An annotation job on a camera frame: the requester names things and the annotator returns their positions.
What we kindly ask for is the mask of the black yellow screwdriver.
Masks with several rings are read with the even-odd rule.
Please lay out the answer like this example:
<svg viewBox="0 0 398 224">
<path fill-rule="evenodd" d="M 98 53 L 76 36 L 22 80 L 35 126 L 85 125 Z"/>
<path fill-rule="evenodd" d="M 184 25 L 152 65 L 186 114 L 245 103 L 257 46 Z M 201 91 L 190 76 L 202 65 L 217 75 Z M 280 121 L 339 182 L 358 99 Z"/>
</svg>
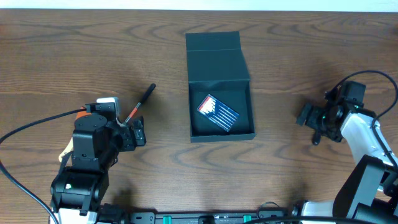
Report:
<svg viewBox="0 0 398 224">
<path fill-rule="evenodd" d="M 313 134 L 313 137 L 312 137 L 312 144 L 314 146 L 319 145 L 321 138 L 322 138 L 322 134 L 319 131 L 315 131 Z"/>
</svg>

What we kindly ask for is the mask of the small claw hammer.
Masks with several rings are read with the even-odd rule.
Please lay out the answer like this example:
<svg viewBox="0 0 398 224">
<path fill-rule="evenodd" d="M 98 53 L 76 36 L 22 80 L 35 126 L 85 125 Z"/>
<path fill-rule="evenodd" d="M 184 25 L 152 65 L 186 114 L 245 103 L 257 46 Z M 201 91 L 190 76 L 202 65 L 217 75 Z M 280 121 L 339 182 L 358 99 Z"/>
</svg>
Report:
<svg viewBox="0 0 398 224">
<path fill-rule="evenodd" d="M 128 124 L 128 122 L 134 117 L 134 115 L 137 113 L 138 109 L 147 101 L 148 97 L 151 95 L 151 93 L 155 90 L 156 84 L 151 83 L 146 92 L 143 94 L 141 97 L 140 101 L 137 103 L 137 105 L 134 107 L 134 109 L 129 113 L 127 118 L 122 122 L 122 125 L 125 126 Z"/>
</svg>

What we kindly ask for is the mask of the blue precision screwdriver set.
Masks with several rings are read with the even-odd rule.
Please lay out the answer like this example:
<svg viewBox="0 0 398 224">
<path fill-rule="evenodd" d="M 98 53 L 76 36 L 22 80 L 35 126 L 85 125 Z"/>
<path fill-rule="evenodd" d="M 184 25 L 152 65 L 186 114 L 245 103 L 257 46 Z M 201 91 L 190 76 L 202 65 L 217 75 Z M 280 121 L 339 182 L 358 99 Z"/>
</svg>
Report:
<svg viewBox="0 0 398 224">
<path fill-rule="evenodd" d="M 213 95 L 207 95 L 198 106 L 197 111 L 226 132 L 231 130 L 240 117 L 235 110 Z"/>
</svg>

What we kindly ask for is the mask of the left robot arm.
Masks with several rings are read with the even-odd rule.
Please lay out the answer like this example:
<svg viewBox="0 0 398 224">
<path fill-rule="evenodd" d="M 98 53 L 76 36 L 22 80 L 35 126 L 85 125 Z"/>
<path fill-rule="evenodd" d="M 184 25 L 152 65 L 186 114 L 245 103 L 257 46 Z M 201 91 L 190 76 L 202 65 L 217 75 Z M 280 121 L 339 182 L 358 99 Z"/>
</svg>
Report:
<svg viewBox="0 0 398 224">
<path fill-rule="evenodd" d="M 50 188 L 55 222 L 129 223 L 128 212 L 101 201 L 119 153 L 146 144 L 143 117 L 120 123 L 116 103 L 87 104 L 76 117 L 72 144 Z"/>
</svg>

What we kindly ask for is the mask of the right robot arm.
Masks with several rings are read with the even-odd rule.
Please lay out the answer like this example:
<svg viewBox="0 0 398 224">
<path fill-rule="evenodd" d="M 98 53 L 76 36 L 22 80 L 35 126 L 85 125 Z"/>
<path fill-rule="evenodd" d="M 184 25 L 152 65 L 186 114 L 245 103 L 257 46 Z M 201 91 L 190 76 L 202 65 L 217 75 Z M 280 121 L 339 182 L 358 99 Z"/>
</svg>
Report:
<svg viewBox="0 0 398 224">
<path fill-rule="evenodd" d="M 345 140 L 354 170 L 336 195 L 326 202 L 305 201 L 293 209 L 300 217 L 350 218 L 372 223 L 397 223 L 397 158 L 381 133 L 376 114 L 365 109 L 365 85 L 348 81 L 325 94 L 326 105 L 304 104 L 297 124 L 314 130 L 313 145 L 322 137 Z"/>
</svg>

